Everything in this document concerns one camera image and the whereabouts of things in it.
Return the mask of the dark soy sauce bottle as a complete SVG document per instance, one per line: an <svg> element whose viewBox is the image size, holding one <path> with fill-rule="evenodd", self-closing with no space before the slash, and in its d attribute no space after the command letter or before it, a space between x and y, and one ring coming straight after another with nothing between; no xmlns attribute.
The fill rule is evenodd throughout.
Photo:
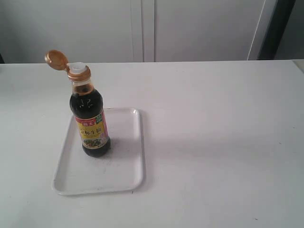
<svg viewBox="0 0 304 228"><path fill-rule="evenodd" d="M91 70L82 62L70 63L58 50L45 55L46 63L58 71L66 71L72 85L70 109L77 123L82 148L91 157L101 157L111 147L101 94L91 81Z"/></svg>

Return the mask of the white plastic tray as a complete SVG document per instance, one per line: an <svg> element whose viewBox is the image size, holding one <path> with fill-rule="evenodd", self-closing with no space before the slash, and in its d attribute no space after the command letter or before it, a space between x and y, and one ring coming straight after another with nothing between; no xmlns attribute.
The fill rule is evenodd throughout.
<svg viewBox="0 0 304 228"><path fill-rule="evenodd" d="M145 177L143 127L135 108L107 108L111 148L103 156L88 156L81 146L74 117L61 151L53 190L60 195L84 195L134 190Z"/></svg>

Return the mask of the dark door frame post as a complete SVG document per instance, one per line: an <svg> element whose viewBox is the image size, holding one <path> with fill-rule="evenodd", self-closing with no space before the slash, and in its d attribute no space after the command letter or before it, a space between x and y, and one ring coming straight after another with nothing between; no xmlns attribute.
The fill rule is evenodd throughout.
<svg viewBox="0 0 304 228"><path fill-rule="evenodd" d="M258 54L258 60L274 60L294 4L295 0L276 1L262 47Z"/></svg>

